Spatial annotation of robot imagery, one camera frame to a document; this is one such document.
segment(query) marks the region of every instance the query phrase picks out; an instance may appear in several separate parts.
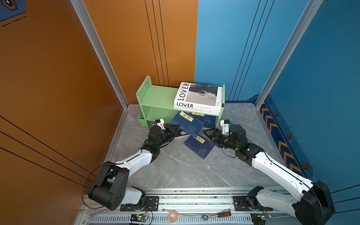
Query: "book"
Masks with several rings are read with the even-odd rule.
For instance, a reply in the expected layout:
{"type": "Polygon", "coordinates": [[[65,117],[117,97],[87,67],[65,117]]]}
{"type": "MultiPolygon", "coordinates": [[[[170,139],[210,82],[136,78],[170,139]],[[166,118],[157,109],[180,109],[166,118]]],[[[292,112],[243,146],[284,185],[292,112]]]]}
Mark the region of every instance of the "book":
{"type": "Polygon", "coordinates": [[[177,105],[174,105],[174,109],[180,109],[182,111],[190,111],[190,112],[207,113],[207,114],[213,114],[213,115],[217,115],[217,116],[220,114],[220,112],[213,112],[213,111],[208,111],[208,110],[186,108],[186,107],[180,107],[180,106],[177,106],[177,105]]]}
{"type": "Polygon", "coordinates": [[[203,121],[204,127],[215,128],[216,116],[205,115],[205,114],[200,114],[200,113],[190,113],[190,115],[203,121]]]}
{"type": "Polygon", "coordinates": [[[186,133],[185,131],[183,131],[182,129],[179,129],[179,131],[176,133],[175,135],[175,139],[179,139],[179,138],[184,138],[184,137],[188,137],[190,136],[190,134],[186,133]]]}
{"type": "Polygon", "coordinates": [[[175,106],[220,113],[222,87],[181,82],[174,99],[175,106]]]}
{"type": "Polygon", "coordinates": [[[204,122],[192,117],[183,111],[179,111],[176,116],[171,120],[171,124],[180,124],[180,129],[190,134],[193,137],[197,137],[204,126],[204,122]]]}
{"type": "Polygon", "coordinates": [[[184,144],[202,159],[205,159],[215,146],[212,141],[205,139],[201,135],[197,138],[194,138],[193,136],[188,137],[184,141],[184,144]]]}

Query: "screwdriver handle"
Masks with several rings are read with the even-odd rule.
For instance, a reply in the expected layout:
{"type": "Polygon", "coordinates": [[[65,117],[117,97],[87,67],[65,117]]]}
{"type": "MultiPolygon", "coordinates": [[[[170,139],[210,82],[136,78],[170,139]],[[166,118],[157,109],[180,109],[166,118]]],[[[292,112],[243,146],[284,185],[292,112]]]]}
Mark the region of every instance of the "screwdriver handle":
{"type": "Polygon", "coordinates": [[[227,217],[227,216],[231,216],[231,212],[221,212],[221,213],[218,213],[218,216],[219,217],[227,217]]]}

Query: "orange wall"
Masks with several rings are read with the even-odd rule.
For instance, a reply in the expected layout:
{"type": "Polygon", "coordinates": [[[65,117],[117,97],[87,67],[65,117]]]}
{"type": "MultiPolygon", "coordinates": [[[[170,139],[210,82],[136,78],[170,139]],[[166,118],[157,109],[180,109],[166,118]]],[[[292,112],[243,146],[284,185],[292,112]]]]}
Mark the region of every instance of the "orange wall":
{"type": "MultiPolygon", "coordinates": [[[[121,104],[70,1],[26,0],[26,10],[25,18],[0,27],[0,116],[92,171],[104,160],[121,104]]],[[[89,174],[2,118],[0,131],[89,174]]],[[[1,148],[84,183],[5,134],[1,148]]],[[[12,153],[0,149],[0,223],[72,224],[82,186],[12,153]]]]}
{"type": "Polygon", "coordinates": [[[147,75],[154,85],[193,82],[197,0],[85,0],[129,104],[147,75]]]}

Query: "orange chevron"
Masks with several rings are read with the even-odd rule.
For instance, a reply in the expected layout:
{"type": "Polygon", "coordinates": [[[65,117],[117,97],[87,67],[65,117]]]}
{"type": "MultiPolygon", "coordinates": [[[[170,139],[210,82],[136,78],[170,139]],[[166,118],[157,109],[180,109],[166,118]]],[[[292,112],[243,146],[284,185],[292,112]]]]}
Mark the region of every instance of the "orange chevron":
{"type": "Polygon", "coordinates": [[[269,111],[269,110],[266,109],[266,108],[263,108],[263,109],[262,109],[262,117],[264,117],[264,111],[269,111]]]}
{"type": "Polygon", "coordinates": [[[269,128],[270,133],[271,133],[271,127],[278,127],[278,126],[276,124],[270,123],[270,128],[269,128]]]}
{"type": "Polygon", "coordinates": [[[285,162],[285,164],[286,164],[286,157],[290,157],[290,158],[292,158],[292,159],[294,159],[294,157],[292,156],[292,155],[290,155],[289,153],[287,153],[287,152],[284,152],[284,162],[285,162]]]}
{"type": "Polygon", "coordinates": [[[301,172],[299,168],[297,168],[296,166],[290,164],[290,170],[292,171],[292,169],[295,169],[295,170],[301,172]]]}
{"type": "Polygon", "coordinates": [[[279,152],[281,152],[281,146],[285,146],[288,147],[287,144],[285,144],[284,142],[279,141],[279,152]]]}
{"type": "Polygon", "coordinates": [[[267,119],[272,119],[272,117],[271,116],[265,116],[265,118],[266,118],[265,123],[267,125],[267,119]]]}

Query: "bookshelf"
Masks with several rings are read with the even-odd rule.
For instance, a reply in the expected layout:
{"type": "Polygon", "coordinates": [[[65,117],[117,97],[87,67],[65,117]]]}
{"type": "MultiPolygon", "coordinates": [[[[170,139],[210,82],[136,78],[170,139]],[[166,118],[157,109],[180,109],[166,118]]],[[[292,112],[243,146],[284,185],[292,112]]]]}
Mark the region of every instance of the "bookshelf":
{"type": "MultiPolygon", "coordinates": [[[[177,90],[178,88],[175,87],[152,85],[150,76],[147,76],[136,92],[141,108],[141,112],[138,115],[140,124],[149,128],[158,119],[164,119],[165,123],[170,123],[179,111],[179,109],[174,109],[173,107],[177,90]]],[[[225,105],[225,85],[222,85],[222,105],[225,105]]],[[[218,126],[223,110],[224,107],[221,108],[218,116],[209,113],[202,114],[216,116],[216,126],[218,126]]]]}

